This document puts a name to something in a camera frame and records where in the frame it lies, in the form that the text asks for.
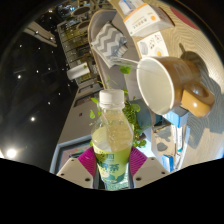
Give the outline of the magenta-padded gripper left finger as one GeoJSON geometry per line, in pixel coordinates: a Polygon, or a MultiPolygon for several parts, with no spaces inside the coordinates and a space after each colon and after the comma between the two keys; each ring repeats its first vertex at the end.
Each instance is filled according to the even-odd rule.
{"type": "Polygon", "coordinates": [[[97,189],[99,173],[93,148],[90,147],[78,158],[68,159],[57,175],[78,186],[97,189]]]}

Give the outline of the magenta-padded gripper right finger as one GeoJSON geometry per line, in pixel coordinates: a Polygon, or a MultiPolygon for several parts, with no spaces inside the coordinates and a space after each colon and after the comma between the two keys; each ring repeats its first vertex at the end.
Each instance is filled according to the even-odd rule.
{"type": "Polygon", "coordinates": [[[132,147],[129,156],[128,182],[130,188],[141,188],[168,175],[155,157],[147,157],[132,147]]]}

